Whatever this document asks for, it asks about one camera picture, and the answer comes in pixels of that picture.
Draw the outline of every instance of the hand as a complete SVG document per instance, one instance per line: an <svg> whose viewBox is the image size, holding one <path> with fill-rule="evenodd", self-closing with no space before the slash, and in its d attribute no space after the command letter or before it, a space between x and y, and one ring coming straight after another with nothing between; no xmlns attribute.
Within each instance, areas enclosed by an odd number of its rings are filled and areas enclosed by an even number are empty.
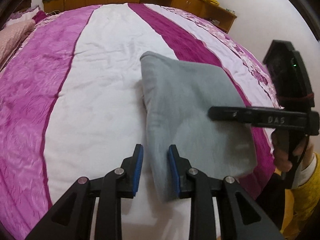
<svg viewBox="0 0 320 240"><path fill-rule="evenodd" d="M292 163L288 160L289 154L279 148L279 139L281 138L280 134L282 131L275 130L271 134L272 144L274 147L273 155L275 157L273 163L274 165L283 172L288 172L292 168ZM306 145L307 138L303 138L301 142L298 144L298 146L293 151L293 155L300 156L303 152L303 149ZM313 161L314 154L313 154L314 144L309 141L306 153L302 160L302 170L307 168L311 162Z"/></svg>

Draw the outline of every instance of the silver screw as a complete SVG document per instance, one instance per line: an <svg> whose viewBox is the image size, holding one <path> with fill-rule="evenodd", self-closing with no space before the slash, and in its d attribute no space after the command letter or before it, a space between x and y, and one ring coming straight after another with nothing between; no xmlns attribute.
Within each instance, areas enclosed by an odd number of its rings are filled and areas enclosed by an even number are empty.
<svg viewBox="0 0 320 240"><path fill-rule="evenodd" d="M121 174L123 174L123 173L124 173L124 169L122 169L122 168L117 168L117 169L115 169L115 174L121 175Z"/></svg>
<svg viewBox="0 0 320 240"><path fill-rule="evenodd" d="M189 169L188 172L189 172L191 175L197 175L197 174L198 174L198 170L195 169L195 168Z"/></svg>
<svg viewBox="0 0 320 240"><path fill-rule="evenodd" d="M235 178L234 177L231 177L231 176L227 176L225 178L226 182L228 182L229 184L232 184L235 182Z"/></svg>
<svg viewBox="0 0 320 240"><path fill-rule="evenodd" d="M88 181L88 179L86 177L80 177L78 179L78 183L79 184L85 184Z"/></svg>

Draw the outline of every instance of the triangular cutout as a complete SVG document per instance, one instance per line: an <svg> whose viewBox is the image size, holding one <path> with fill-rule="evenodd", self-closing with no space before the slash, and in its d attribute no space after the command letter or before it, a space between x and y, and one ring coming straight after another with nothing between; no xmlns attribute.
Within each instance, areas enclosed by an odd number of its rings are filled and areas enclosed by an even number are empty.
<svg viewBox="0 0 320 240"><path fill-rule="evenodd" d="M261 220L259 214L253 209L240 192L236 193L236 198L244 225L250 225Z"/></svg>
<svg viewBox="0 0 320 240"><path fill-rule="evenodd" d="M67 226L70 222L73 206L75 205L77 194L73 192L61 205L58 211L52 216L52 222Z"/></svg>

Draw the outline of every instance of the magenta fabric stripe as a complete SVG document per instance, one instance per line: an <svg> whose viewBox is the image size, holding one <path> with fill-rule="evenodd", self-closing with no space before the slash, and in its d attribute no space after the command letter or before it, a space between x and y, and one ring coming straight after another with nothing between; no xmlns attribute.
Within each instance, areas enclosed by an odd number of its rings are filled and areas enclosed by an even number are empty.
<svg viewBox="0 0 320 240"><path fill-rule="evenodd" d="M129 4L129 7L162 36L179 60L207 63L222 68L218 57L207 49L202 41L194 38L171 20L143 4ZM227 75L239 92L244 104L251 106L239 85L233 81L228 73ZM271 149L263 129L252 128L252 136L256 147L258 165L253 173L240 179L240 184L255 199L269 181L274 172L274 166L272 158L270 158Z"/></svg>
<svg viewBox="0 0 320 240"><path fill-rule="evenodd" d="M0 221L25 239L52 205L44 159L45 131L92 12L68 11L39 27L0 79Z"/></svg>

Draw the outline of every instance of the gray cloth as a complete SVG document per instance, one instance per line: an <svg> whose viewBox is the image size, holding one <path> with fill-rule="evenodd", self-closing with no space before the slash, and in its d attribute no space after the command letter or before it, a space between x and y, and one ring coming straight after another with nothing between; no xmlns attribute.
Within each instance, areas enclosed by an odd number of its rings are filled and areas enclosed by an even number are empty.
<svg viewBox="0 0 320 240"><path fill-rule="evenodd" d="M244 107L223 69L150 51L140 61L148 112L147 149L160 200L175 198L167 161L171 144L210 177L252 172L257 160L250 129L236 122L212 122L207 116L211 106Z"/></svg>

